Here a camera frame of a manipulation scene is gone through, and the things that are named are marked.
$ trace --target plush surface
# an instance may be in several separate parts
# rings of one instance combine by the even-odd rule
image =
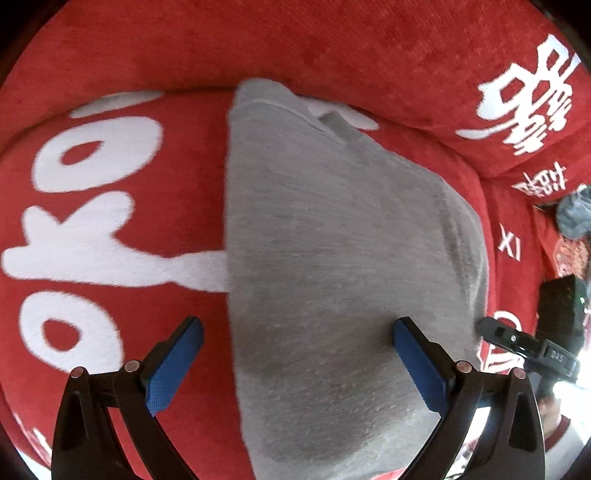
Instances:
[[[161,422],[198,474],[252,475],[234,393],[225,278],[216,269],[223,257],[184,257],[224,248],[232,97],[232,90],[204,90],[99,99],[31,129],[0,157],[0,384],[21,423],[20,436],[9,424],[13,438],[22,445],[24,433],[45,462],[66,374],[78,364],[108,371],[143,358],[193,313],[204,321],[206,346]],[[305,101],[318,115],[334,108]],[[387,149],[447,178],[489,225],[478,177],[456,153],[416,130],[337,108],[372,128]],[[490,263],[492,234],[483,233]],[[141,470],[125,436],[124,446]]]
[[[266,77],[427,131],[492,177],[543,145],[579,141],[591,82],[566,45],[528,0],[71,0],[0,92],[10,118],[0,124],[0,149],[105,94]],[[498,133],[466,131],[513,119]],[[527,135],[543,125],[540,142]],[[466,138],[478,135],[488,136]]]
[[[276,82],[241,85],[229,125],[228,312],[257,479],[403,468],[439,418],[393,355],[392,320],[478,364],[480,219],[441,177]]]

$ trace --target chinese character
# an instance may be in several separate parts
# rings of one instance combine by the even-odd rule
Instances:
[[[577,54],[570,60],[569,65],[561,74],[560,69],[569,60],[568,48],[562,45],[553,35],[540,44],[538,50],[538,66],[535,73],[512,63],[511,66],[497,78],[487,83],[481,83],[478,89],[482,92],[482,101],[478,105],[476,114],[484,120],[499,120],[513,112],[513,117],[484,129],[460,129],[456,134],[470,140],[482,140],[493,134],[511,128],[511,133],[503,140],[504,144],[513,145],[515,155],[533,153],[544,145],[542,140],[548,131],[560,131],[566,125],[566,113],[572,107],[573,88],[565,83],[575,68],[581,63]],[[558,55],[554,64],[548,68],[550,56]],[[523,87],[510,100],[504,102],[501,92],[514,80],[523,82]],[[536,101],[534,91],[540,82],[548,82],[548,90]],[[544,104],[548,109],[545,115],[540,110]]]
[[[543,198],[552,195],[554,192],[566,190],[567,179],[564,178],[566,167],[554,162],[554,170],[541,170],[534,178],[530,178],[527,173],[523,173],[525,181],[512,185],[513,188],[529,195]]]

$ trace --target blue gripper pad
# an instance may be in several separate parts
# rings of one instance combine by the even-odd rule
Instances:
[[[145,384],[145,404],[152,416],[168,408],[203,341],[203,325],[194,317]]]
[[[427,408],[444,416],[447,413],[447,382],[439,373],[428,353],[424,335],[419,341],[402,320],[394,323],[392,329],[392,344],[400,355],[404,366],[413,379]]]

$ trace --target dark object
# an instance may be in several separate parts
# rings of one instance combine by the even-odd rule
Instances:
[[[530,378],[531,388],[534,390],[536,400],[554,395],[554,386],[557,382],[556,378],[547,375],[542,376],[533,369],[528,360],[524,362],[523,368],[527,371],[527,376]]]
[[[151,410],[168,406],[203,344],[203,327],[187,317],[144,362],[118,372],[72,371],[53,439],[53,480],[139,480],[119,444],[108,407],[119,408],[137,451],[154,480],[198,480]]]
[[[535,337],[578,355],[585,342],[587,286],[575,275],[542,283]]]
[[[555,382],[577,381],[580,370],[577,355],[548,339],[540,340],[493,317],[480,319],[476,323],[476,331],[485,341],[525,358],[527,371],[538,372]]]
[[[491,412],[461,478],[544,478],[540,418],[523,370],[513,369],[509,375],[489,374],[465,361],[455,363],[441,345],[429,342],[409,317],[396,321],[392,341],[430,410],[441,413],[441,406],[445,410],[401,480],[444,478],[476,409],[486,406]]]
[[[72,370],[62,398],[53,441],[53,480],[138,480],[123,453],[108,407],[119,408],[139,455],[154,480],[198,480],[151,413],[170,403],[181,376],[203,344],[198,318],[187,317],[169,340],[143,362],[118,372],[89,375]],[[481,373],[468,362],[454,363],[408,318],[397,320],[392,342],[428,407],[442,418],[402,480],[441,480],[455,460],[477,408],[491,413],[461,478],[539,480],[544,478],[540,418],[525,372]],[[564,480],[589,478],[591,442]],[[3,480],[34,480],[0,428]]]
[[[589,2],[584,0],[531,0],[568,38],[583,65],[591,72],[591,28]]]

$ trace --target gray cloth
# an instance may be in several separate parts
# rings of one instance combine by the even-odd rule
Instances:
[[[278,83],[244,83],[229,124],[229,316],[256,478],[365,480],[408,465],[439,417],[391,326],[411,316],[476,363],[488,280],[477,214]]]
[[[556,222],[560,233],[571,240],[591,233],[591,187],[564,197],[556,209]]]

